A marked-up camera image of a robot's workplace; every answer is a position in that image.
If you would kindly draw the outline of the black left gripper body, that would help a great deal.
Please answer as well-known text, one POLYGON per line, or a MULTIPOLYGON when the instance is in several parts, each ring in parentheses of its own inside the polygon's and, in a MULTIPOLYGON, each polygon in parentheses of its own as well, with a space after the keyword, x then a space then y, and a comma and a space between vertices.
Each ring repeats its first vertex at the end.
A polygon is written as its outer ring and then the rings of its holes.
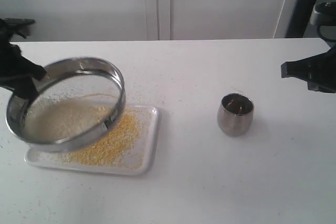
POLYGON ((1 87, 11 92, 14 91, 11 81, 17 79, 17 55, 20 49, 11 44, 11 39, 1 33, 1 87))

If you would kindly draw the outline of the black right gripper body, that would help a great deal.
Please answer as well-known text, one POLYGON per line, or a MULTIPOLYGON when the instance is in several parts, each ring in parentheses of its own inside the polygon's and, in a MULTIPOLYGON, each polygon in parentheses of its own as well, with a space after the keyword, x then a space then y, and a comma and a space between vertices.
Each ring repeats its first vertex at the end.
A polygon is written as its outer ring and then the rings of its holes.
POLYGON ((335 93, 335 48, 310 57, 308 90, 335 93))

